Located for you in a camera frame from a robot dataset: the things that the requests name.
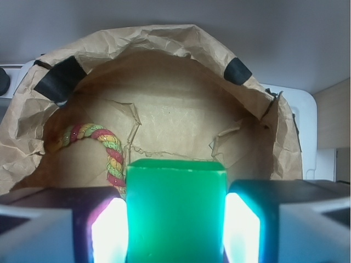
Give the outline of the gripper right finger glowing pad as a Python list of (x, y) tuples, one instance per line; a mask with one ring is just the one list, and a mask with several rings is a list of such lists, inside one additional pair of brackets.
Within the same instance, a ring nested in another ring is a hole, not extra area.
[(350, 184), (237, 180), (224, 220), (225, 262), (350, 262)]

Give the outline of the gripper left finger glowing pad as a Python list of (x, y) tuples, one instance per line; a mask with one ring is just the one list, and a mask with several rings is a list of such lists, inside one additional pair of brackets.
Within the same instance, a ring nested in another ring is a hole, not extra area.
[(125, 262), (127, 206), (113, 187), (1, 195), (1, 262)]

